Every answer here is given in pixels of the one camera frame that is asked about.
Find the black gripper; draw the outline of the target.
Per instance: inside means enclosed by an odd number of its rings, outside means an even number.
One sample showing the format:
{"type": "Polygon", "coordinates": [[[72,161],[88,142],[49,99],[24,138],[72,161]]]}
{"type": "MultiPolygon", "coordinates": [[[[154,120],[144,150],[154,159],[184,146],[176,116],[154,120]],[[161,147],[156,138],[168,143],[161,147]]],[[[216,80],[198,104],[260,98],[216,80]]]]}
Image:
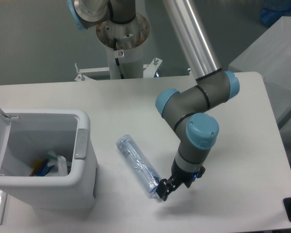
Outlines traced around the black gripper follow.
{"type": "Polygon", "coordinates": [[[181,169],[174,161],[171,167],[172,175],[170,179],[160,180],[157,186],[156,193],[163,200],[166,201],[168,196],[178,189],[182,184],[190,188],[192,183],[203,176],[206,169],[202,166],[199,171],[187,172],[181,169]]]}

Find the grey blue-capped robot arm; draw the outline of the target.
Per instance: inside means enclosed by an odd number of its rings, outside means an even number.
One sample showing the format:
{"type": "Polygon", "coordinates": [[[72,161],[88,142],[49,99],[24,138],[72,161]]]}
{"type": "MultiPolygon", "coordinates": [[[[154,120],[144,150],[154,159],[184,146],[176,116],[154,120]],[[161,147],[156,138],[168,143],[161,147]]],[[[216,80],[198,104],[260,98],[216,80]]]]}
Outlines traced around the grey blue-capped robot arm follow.
{"type": "MultiPolygon", "coordinates": [[[[109,52],[112,79],[143,77],[138,49],[148,38],[149,24],[136,12],[135,1],[69,0],[67,5],[79,29],[96,28],[97,37],[109,52]]],[[[152,188],[166,200],[178,187],[190,187],[204,174],[203,163],[219,133],[217,121],[207,111],[235,97],[240,83],[234,73],[222,70],[194,3],[165,0],[163,5],[196,78],[194,87],[184,92],[164,90],[155,101],[161,117],[180,140],[170,178],[159,180],[152,188]]]]}

